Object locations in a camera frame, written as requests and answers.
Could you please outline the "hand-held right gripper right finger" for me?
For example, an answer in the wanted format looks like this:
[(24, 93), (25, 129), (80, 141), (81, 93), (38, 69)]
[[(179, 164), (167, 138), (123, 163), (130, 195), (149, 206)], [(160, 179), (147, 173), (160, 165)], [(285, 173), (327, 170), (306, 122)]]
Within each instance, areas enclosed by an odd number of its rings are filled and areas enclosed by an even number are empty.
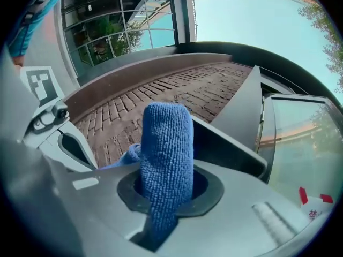
[(158, 249), (159, 256), (297, 256), (327, 220), (313, 221), (261, 180), (196, 160), (219, 177), (224, 194), (202, 217), (183, 218)]

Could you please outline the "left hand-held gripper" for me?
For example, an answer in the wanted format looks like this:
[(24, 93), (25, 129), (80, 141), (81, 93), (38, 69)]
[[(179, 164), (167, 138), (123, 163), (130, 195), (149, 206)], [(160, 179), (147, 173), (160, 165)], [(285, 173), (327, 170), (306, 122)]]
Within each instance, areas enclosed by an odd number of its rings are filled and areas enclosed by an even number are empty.
[(39, 104), (24, 136), (24, 143), (38, 147), (45, 155), (61, 162), (69, 172), (97, 170), (98, 164), (85, 136), (70, 120), (68, 106), (50, 66), (27, 66), (20, 78)]

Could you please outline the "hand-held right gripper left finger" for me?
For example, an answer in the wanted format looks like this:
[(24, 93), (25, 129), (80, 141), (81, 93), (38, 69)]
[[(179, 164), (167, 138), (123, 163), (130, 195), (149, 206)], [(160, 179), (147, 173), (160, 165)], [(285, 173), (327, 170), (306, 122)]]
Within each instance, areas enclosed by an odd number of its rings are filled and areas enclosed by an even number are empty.
[(84, 173), (68, 173), (62, 163), (42, 157), (52, 180), (53, 206), (41, 240), (59, 256), (155, 256), (146, 239), (149, 217), (142, 197), (123, 198), (119, 183), (137, 178), (139, 164)]

